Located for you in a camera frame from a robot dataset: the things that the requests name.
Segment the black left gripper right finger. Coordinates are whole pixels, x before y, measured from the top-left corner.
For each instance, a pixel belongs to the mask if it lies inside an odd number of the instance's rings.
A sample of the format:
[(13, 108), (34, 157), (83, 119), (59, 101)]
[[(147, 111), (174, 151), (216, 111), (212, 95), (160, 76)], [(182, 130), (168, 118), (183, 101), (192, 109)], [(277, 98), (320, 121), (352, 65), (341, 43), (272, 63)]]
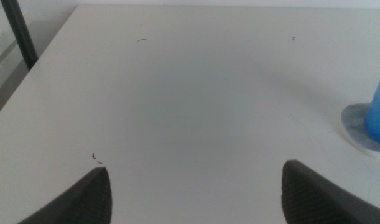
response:
[(380, 208), (297, 160), (282, 168), (281, 206), (287, 223), (380, 224)]

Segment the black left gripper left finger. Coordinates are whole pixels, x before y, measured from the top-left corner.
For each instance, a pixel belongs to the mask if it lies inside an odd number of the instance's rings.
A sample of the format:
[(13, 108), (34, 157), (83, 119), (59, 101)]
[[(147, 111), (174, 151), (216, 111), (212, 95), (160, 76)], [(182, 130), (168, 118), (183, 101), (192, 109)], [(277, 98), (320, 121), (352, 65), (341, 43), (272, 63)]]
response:
[(108, 171), (97, 167), (20, 224), (110, 224), (112, 207)]

